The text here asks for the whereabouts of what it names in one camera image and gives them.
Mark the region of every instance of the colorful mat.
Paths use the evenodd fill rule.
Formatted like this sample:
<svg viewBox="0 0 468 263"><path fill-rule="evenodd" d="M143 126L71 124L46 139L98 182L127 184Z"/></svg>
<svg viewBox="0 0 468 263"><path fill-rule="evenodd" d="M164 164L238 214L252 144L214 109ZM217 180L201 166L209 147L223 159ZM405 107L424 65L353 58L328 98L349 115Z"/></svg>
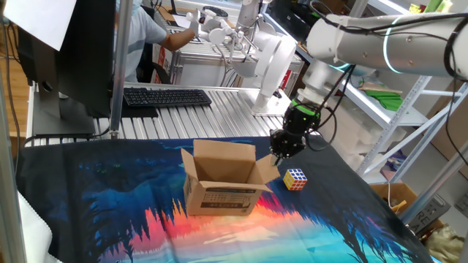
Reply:
<svg viewBox="0 0 468 263"><path fill-rule="evenodd" d="M267 137L251 143L268 154ZM315 147L324 142L315 140ZM388 206L333 148L280 166L308 182L268 186L250 216L187 216L180 149L192 140L107 140L25 149L18 187L70 262L430 262Z"/></svg>

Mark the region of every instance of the person's arm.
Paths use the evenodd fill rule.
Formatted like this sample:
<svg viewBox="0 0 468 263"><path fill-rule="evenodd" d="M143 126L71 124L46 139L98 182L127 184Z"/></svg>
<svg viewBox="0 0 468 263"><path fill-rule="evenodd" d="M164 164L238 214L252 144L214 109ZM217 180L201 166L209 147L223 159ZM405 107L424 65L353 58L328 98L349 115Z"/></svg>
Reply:
<svg viewBox="0 0 468 263"><path fill-rule="evenodd" d="M148 14L143 16L142 23L145 23L146 42L160 44L170 51L178 50L195 37L195 33L191 29L175 34L168 34L164 29L158 26Z"/></svg>
<svg viewBox="0 0 468 263"><path fill-rule="evenodd" d="M166 38L159 44L170 51L176 51L184 45L187 45L190 41L192 41L194 37L195 33L193 32L193 30L188 28L187 30L182 32L168 34Z"/></svg>

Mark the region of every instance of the monitor stand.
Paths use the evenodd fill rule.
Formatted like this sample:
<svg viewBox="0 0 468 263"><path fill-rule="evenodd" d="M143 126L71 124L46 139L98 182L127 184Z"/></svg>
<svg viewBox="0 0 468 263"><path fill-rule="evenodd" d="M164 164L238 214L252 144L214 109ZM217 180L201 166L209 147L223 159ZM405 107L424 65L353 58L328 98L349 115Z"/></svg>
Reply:
<svg viewBox="0 0 468 263"><path fill-rule="evenodd" d="M39 92L34 93L33 105L33 135L58 134L95 134L93 117L88 115L86 107L80 102L57 98L59 113L51 114L48 102L41 101Z"/></svg>
<svg viewBox="0 0 468 263"><path fill-rule="evenodd" d="M39 91L34 93L33 135L94 134L86 107L71 98L59 98L55 50L38 39L32 47Z"/></svg>

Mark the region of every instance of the blue shirt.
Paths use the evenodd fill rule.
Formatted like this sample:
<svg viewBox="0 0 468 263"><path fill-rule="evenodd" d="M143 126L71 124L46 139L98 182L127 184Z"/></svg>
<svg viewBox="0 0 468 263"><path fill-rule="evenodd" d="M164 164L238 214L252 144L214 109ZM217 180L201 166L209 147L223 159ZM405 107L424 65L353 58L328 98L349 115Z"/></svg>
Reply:
<svg viewBox="0 0 468 263"><path fill-rule="evenodd" d="M158 26L143 8L132 16L129 33L129 51L125 68L125 81L138 82L136 69L140 63L145 43L159 44L167 36L167 32Z"/></svg>

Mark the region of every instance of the rubik's cube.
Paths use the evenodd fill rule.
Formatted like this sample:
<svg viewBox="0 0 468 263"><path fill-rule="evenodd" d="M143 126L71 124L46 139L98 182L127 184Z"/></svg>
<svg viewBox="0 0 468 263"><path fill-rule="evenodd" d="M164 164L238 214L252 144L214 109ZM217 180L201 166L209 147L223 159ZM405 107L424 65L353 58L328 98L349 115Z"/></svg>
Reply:
<svg viewBox="0 0 468 263"><path fill-rule="evenodd" d="M284 175L283 182L290 191L302 190L307 178L301 169L289 169Z"/></svg>

